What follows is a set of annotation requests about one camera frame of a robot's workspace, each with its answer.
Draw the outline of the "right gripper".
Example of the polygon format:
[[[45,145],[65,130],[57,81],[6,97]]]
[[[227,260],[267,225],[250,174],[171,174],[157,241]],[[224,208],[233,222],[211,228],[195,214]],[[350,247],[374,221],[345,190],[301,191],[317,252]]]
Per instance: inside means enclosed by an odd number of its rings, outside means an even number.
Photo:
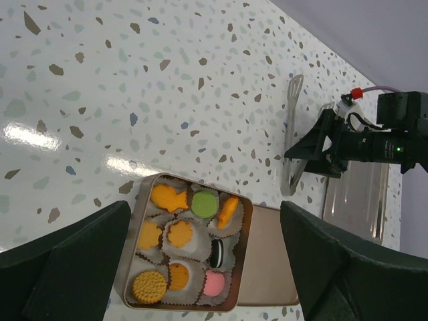
[[[348,125],[333,109],[325,109],[315,125],[295,145],[285,152],[286,158],[308,160],[304,172],[325,177],[341,177],[347,171],[349,160],[344,153],[351,133]],[[326,137],[332,139],[329,161],[320,160]]]

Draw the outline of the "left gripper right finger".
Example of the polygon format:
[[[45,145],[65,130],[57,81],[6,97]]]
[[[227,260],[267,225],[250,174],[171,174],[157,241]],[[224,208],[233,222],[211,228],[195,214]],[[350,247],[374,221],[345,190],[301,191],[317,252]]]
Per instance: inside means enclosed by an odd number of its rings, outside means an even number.
[[[305,320],[426,320],[427,260],[364,240],[291,201],[280,223]]]

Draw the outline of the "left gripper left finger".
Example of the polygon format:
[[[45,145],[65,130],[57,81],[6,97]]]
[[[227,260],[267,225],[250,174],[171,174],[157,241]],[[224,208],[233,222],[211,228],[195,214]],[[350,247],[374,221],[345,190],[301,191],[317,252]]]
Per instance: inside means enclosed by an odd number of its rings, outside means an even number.
[[[117,201],[1,253],[2,320],[102,320],[128,233]]]

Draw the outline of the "metal tongs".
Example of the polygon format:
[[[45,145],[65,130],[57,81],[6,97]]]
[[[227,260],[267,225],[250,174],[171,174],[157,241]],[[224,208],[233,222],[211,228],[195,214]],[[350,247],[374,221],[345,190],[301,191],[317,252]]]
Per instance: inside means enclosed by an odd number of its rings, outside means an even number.
[[[296,107],[302,86],[304,75],[295,75],[288,84],[287,90],[287,121],[285,131],[285,150],[289,150],[294,145]],[[280,190],[283,196],[291,197],[296,192],[298,183],[306,167],[306,160],[293,161],[291,158],[284,157],[283,172]]]

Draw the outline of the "gold tin lid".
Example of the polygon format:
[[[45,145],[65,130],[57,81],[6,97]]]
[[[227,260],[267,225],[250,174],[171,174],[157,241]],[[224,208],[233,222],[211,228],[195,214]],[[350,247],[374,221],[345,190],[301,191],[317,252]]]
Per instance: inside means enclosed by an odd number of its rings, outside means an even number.
[[[237,305],[259,308],[298,303],[280,210],[255,205]]]

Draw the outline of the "orange round cookie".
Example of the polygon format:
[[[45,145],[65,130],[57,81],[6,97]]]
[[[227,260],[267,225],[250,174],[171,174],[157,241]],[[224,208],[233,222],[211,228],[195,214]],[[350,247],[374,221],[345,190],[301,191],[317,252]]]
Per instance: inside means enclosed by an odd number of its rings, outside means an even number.
[[[141,304],[154,304],[167,292],[167,279],[158,271],[146,271],[137,275],[132,283],[132,295]]]
[[[170,287],[172,291],[183,290],[189,282],[188,268],[181,263],[172,263],[169,265],[170,271]]]

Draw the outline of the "orange flower cookie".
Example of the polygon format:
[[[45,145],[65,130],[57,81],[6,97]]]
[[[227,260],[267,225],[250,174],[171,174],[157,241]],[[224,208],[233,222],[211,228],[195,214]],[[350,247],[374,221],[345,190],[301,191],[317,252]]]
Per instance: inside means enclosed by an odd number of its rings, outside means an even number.
[[[149,251],[152,247],[159,244],[159,237],[162,229],[154,221],[145,221],[140,232],[137,249]]]

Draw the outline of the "orange fish cookie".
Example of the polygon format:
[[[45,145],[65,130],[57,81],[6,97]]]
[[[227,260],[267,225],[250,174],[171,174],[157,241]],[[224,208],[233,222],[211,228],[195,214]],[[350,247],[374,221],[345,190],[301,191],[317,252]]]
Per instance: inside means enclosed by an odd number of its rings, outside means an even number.
[[[224,229],[229,224],[238,205],[239,205],[239,199],[235,195],[230,196],[224,202],[220,215],[218,217],[218,224],[217,224],[218,229]]]

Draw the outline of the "black sandwich cookie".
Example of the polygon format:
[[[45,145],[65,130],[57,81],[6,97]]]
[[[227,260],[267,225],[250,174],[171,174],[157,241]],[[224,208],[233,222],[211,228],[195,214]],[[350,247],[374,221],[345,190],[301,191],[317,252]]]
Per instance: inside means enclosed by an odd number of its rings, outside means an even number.
[[[212,268],[220,268],[223,265],[225,248],[221,239],[213,239],[211,241],[211,255],[209,263]]]

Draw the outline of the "orange animal cookie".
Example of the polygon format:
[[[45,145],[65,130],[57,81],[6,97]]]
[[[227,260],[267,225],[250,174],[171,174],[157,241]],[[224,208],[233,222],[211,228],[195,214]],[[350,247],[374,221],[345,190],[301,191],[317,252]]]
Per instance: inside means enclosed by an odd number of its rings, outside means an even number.
[[[159,184],[152,188],[150,200],[159,208],[167,210],[169,213],[179,209],[188,209],[187,192],[175,191],[175,188],[169,185]]]

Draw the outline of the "pink round cookie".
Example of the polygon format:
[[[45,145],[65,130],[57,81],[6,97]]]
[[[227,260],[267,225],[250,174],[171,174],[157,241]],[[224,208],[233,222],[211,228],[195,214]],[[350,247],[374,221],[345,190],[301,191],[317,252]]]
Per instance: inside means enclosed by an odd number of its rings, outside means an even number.
[[[209,297],[218,296],[225,287],[225,276],[221,273],[208,270],[205,277],[206,280],[203,294]]]

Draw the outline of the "green round cookie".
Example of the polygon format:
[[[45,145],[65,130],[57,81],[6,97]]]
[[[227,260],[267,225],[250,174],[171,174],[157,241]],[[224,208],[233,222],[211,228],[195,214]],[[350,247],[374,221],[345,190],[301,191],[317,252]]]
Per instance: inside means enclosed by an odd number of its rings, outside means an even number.
[[[209,191],[199,191],[193,195],[191,211],[200,219],[214,216],[218,210],[218,199]]]

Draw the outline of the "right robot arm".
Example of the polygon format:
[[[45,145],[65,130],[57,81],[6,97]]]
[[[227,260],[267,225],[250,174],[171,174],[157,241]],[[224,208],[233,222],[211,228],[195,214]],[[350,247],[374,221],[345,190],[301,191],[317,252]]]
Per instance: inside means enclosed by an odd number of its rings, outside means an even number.
[[[427,94],[395,92],[377,100],[377,125],[357,131],[351,117],[339,116],[329,108],[321,112],[315,125],[294,146],[286,158],[306,161],[304,170],[340,178],[350,161],[399,164],[401,173],[421,165],[427,168]]]

